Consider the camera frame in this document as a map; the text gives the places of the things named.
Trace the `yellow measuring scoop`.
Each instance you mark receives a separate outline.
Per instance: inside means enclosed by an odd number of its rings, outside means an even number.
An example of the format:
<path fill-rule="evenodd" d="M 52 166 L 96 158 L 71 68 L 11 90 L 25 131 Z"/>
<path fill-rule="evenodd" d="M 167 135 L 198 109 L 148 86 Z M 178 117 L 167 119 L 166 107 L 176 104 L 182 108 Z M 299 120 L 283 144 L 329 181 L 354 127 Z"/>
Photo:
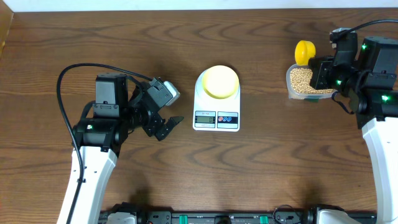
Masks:
<path fill-rule="evenodd" d="M 308 65 L 308 61 L 316 55 L 314 43 L 307 40 L 298 42 L 295 48 L 295 62 L 299 66 Z"/>

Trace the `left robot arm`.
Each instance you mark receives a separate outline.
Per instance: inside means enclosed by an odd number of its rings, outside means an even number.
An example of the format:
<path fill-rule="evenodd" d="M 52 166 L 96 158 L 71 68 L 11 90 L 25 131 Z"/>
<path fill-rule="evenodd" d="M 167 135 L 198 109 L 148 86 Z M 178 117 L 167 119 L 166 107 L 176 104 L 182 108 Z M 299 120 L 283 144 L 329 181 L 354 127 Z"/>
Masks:
<path fill-rule="evenodd" d="M 108 180 L 121 146 L 136 129 L 165 139 L 181 116 L 163 119 L 159 111 L 180 96 L 168 81 L 139 82 L 122 73 L 96 77 L 96 99 L 86 104 L 72 135 L 72 168 L 58 223 L 97 223 Z"/>

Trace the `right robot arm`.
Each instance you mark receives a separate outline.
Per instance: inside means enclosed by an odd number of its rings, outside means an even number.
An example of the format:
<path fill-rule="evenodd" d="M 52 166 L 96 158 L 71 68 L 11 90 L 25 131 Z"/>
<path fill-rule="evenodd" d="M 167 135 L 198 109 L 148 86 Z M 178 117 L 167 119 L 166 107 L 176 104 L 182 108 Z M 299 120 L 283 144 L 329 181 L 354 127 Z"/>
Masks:
<path fill-rule="evenodd" d="M 311 58 L 311 87 L 349 98 L 368 147 L 376 187 L 376 223 L 397 223 L 397 41 L 355 37 L 336 43 L 334 56 Z"/>

